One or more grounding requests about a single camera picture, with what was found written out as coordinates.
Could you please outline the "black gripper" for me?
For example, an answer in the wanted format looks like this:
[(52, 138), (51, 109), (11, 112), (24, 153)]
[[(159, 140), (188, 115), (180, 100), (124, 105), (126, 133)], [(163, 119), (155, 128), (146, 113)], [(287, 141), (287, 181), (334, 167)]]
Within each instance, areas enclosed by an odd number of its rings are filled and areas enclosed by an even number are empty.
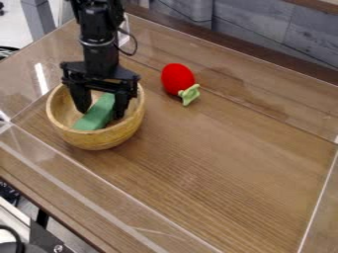
[(63, 62), (62, 83), (70, 90), (76, 109), (84, 114), (91, 106), (91, 90), (115, 93), (114, 119), (120, 120), (128, 109), (130, 94), (138, 92), (140, 76), (120, 64), (108, 71), (92, 73), (86, 69), (83, 61)]

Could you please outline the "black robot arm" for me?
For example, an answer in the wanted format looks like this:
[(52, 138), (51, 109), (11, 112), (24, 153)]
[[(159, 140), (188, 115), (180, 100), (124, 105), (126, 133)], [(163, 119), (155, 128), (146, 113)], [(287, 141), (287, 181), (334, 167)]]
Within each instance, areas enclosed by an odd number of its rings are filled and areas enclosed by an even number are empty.
[(68, 88), (76, 109), (86, 113), (92, 98), (91, 91), (114, 95), (112, 119), (120, 120), (130, 101), (138, 97), (140, 75), (127, 69), (119, 60), (122, 52), (119, 34), (135, 38), (120, 28), (124, 7), (120, 0), (67, 0), (79, 24), (82, 61), (64, 61), (62, 84)]

